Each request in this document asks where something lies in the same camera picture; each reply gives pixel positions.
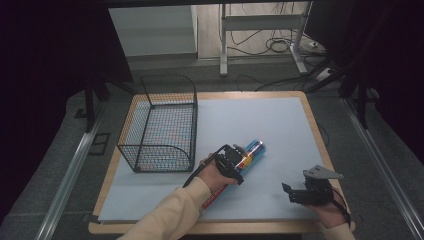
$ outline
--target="black curtain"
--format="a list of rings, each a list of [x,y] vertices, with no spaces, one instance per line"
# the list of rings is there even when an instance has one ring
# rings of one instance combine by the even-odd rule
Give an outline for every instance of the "black curtain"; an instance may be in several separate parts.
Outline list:
[[[108,9],[59,3],[0,6],[2,219],[52,143],[67,100],[84,90],[84,77],[132,81]]]
[[[398,1],[368,56],[385,121],[424,163],[424,1]]]

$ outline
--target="gray floor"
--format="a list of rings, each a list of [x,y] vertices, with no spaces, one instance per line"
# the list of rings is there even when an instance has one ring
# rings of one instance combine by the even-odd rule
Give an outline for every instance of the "gray floor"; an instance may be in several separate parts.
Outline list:
[[[300,90],[304,85],[299,81],[284,81],[299,77],[290,57],[230,60],[227,78],[219,76],[216,60],[178,59],[164,62],[159,59],[143,62],[133,59],[130,66],[135,77],[135,83],[131,84],[134,88],[138,87],[139,76],[150,74],[185,75],[194,81],[199,92],[252,91],[263,83],[278,80],[283,81],[262,90]],[[335,170],[345,175],[341,185],[357,223],[355,236],[357,239],[414,239],[338,97],[337,86],[338,83],[333,83],[309,94],[308,101],[322,130]],[[53,239],[116,239],[119,236],[93,235],[88,232],[88,221],[131,100],[131,96],[121,89],[112,85],[108,85],[108,88],[112,96],[106,103],[98,133],[111,133],[109,144],[103,155],[89,154],[85,159]],[[85,119],[74,118],[78,109],[84,109],[83,96],[79,93],[69,99],[62,127],[31,182],[5,218],[0,228],[0,239],[33,239],[36,236],[84,134]],[[373,104],[368,104],[367,109],[370,134],[415,208],[418,212],[424,212],[424,189],[421,187],[424,180],[423,165],[381,119]],[[90,149],[92,153],[99,150],[98,146]],[[267,238],[284,239],[284,236],[243,237]],[[320,234],[304,234],[302,239],[323,238]]]

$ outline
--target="wall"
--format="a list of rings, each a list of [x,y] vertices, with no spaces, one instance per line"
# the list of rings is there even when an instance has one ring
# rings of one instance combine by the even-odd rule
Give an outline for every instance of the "wall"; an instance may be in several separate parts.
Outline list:
[[[196,53],[193,6],[109,9],[125,56]]]

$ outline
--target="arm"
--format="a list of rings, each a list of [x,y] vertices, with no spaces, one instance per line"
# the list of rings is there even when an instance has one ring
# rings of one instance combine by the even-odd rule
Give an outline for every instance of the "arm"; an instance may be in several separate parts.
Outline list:
[[[334,194],[334,199],[343,203],[343,199],[339,194]],[[327,240],[355,240],[352,234],[354,230],[354,223],[352,222],[351,228],[346,223],[345,218],[336,206],[329,203],[325,206],[313,206],[305,205],[305,207],[315,212],[321,221],[321,232],[324,234]]]
[[[165,197],[119,240],[178,239],[197,222],[199,209],[212,191],[235,179],[223,177],[212,161],[186,188]]]

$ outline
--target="metal stand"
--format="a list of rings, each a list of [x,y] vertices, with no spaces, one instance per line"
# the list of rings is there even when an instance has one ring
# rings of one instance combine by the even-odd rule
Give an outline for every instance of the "metal stand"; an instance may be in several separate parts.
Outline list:
[[[110,98],[110,92],[106,87],[105,81],[110,82],[116,87],[128,92],[131,95],[136,95],[139,92],[131,87],[128,87],[122,82],[118,82],[104,74],[97,73],[92,75],[89,71],[84,72],[84,93],[85,93],[85,107],[87,111],[87,127],[85,132],[88,133],[92,130],[94,123],[96,121],[94,115],[94,100],[93,92],[96,94],[99,101],[104,102],[108,101]]]
[[[225,77],[228,75],[228,56],[227,56],[227,31],[249,31],[249,30],[275,30],[275,29],[297,29],[297,36],[290,46],[296,66],[300,74],[307,74],[305,64],[299,53],[299,44],[305,30],[308,14],[312,2],[308,2],[302,14],[290,15],[255,15],[255,16],[227,16],[225,4],[222,4],[221,10],[221,56],[220,56],[220,74]]]

